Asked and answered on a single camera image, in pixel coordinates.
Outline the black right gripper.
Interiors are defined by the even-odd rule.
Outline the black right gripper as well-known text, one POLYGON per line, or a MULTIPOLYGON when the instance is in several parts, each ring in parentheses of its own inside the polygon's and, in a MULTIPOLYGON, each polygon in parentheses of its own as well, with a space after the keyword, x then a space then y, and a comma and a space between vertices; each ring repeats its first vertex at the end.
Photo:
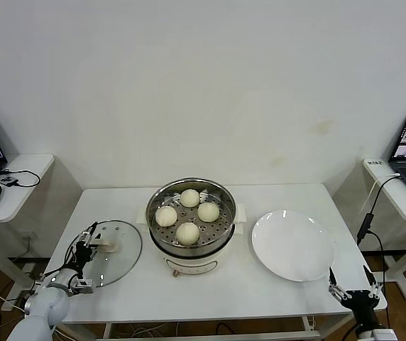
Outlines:
POLYGON ((329 292, 343 307, 348 308, 353 313, 360 330, 374 330, 380 327, 375 314, 375 307, 380 301, 383 284, 377 282, 376 277, 366 265, 363 265, 363 270, 370 288, 345 292, 337 284, 332 268, 329 268, 329 292))

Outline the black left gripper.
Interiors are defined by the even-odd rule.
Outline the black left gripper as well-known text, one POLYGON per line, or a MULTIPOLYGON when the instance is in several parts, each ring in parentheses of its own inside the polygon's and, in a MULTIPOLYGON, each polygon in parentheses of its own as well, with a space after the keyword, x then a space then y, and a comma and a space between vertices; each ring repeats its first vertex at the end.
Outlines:
POLYGON ((93 236, 97 225, 98 222, 91 224, 81 233, 80 242, 72 244, 71 269, 82 271, 85 265, 92 260, 95 249, 103 250, 106 248, 106 240, 102 238, 101 233, 93 236))

